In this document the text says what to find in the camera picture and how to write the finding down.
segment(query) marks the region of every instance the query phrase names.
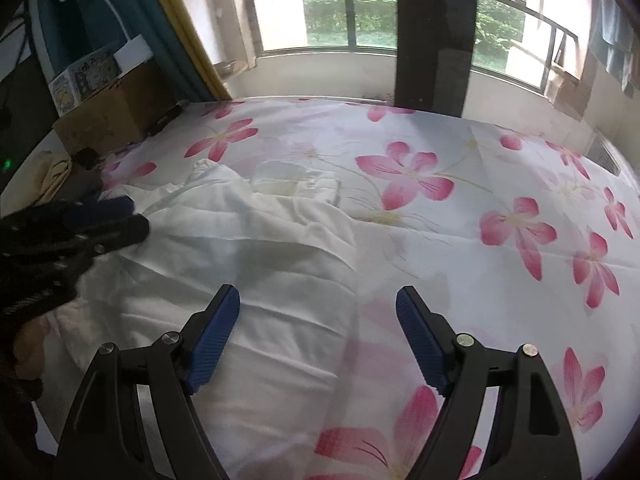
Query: white cable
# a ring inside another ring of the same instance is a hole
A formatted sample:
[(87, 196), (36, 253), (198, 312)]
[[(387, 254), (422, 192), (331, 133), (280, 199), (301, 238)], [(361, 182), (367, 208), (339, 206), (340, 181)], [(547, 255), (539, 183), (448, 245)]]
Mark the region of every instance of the white cable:
[(109, 8), (111, 9), (111, 12), (113, 12), (116, 15), (116, 20), (118, 20), (118, 23), (120, 24), (120, 27), (122, 28), (122, 31), (124, 32), (124, 37), (127, 38), (127, 41), (130, 41), (131, 37), (130, 37), (129, 33), (127, 32), (126, 27), (124, 26), (124, 23), (122, 22), (122, 18), (118, 14), (118, 11), (116, 10), (116, 8), (111, 3), (111, 0), (104, 0), (104, 2), (109, 6)]

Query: cardboard box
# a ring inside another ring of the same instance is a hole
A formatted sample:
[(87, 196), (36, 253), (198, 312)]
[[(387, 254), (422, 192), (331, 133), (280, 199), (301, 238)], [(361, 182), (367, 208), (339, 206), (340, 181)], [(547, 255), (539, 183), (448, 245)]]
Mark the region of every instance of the cardboard box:
[(105, 155), (144, 139), (174, 105), (174, 93), (150, 59), (60, 117), (53, 128), (71, 155), (83, 148)]
[(120, 69), (113, 49), (102, 47), (70, 64), (51, 83), (49, 92), (62, 117), (113, 82)]

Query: yellow curtain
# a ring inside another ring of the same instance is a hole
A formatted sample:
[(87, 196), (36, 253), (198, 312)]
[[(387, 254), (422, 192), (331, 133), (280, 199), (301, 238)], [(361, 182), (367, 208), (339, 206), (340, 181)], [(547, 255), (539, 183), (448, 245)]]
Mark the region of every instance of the yellow curtain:
[(174, 28), (178, 38), (180, 38), (182, 46), (187, 51), (191, 62), (196, 67), (196, 70), (209, 88), (209, 91), (219, 101), (231, 99), (200, 42), (198, 33), (195, 27), (193, 27), (193, 22), (191, 21), (183, 0), (158, 1), (160, 5), (162, 5), (167, 19)]

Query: blue gripper pad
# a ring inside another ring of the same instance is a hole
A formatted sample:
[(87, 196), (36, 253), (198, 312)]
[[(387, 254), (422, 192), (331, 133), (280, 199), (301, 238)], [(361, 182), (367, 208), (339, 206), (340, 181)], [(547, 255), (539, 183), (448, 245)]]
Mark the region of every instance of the blue gripper pad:
[(444, 395), (449, 389), (445, 356), (414, 302), (402, 289), (396, 295), (396, 314), (424, 380)]
[(203, 384), (211, 380), (213, 371), (229, 339), (231, 329), (240, 313), (240, 294), (232, 286), (220, 302), (216, 313), (202, 331), (202, 335), (191, 353), (191, 370), (184, 384), (188, 394), (193, 395)]

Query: windowsill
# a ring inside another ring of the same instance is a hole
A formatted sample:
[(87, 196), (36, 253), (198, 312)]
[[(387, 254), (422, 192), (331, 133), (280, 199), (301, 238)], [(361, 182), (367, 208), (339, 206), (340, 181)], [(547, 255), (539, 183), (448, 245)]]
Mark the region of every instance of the windowsill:
[(279, 57), (279, 56), (300, 56), (300, 55), (308, 55), (308, 54), (313, 54), (313, 55), (317, 55), (317, 54), (355, 54), (356, 56), (362, 56), (364, 54), (365, 56), (396, 57), (395, 50), (393, 50), (391, 52), (393, 52), (393, 54), (386, 53), (386, 52), (366, 52), (366, 51), (351, 52), (351, 51), (347, 51), (347, 50), (331, 50), (330, 48), (328, 50), (299, 50), (299, 51), (296, 51), (296, 52), (287, 52), (286, 50), (271, 50), (271, 51), (266, 51), (265, 53), (262, 54), (262, 56), (257, 57), (256, 59), (263, 59), (265, 57)]
[(489, 74), (487, 72), (484, 72), (483, 70), (479, 70), (479, 68), (476, 67), (475, 65), (471, 66), (471, 72), (474, 72), (476, 74), (481, 74), (481, 75), (484, 75), (486, 77), (490, 77), (492, 79), (501, 81), (503, 83), (508, 83), (510, 85), (517, 86), (518, 88), (521, 88), (522, 90), (526, 90), (527, 92), (529, 92), (529, 93), (531, 93), (533, 95), (537, 95), (538, 97), (542, 97), (543, 99), (546, 100), (544, 94), (539, 89), (534, 90), (533, 88), (529, 88), (528, 86), (526, 86), (526, 83), (524, 83), (524, 82), (522, 84), (520, 84), (517, 81), (512, 81), (512, 80), (500, 77), (500, 75), (497, 74), (497, 73)]

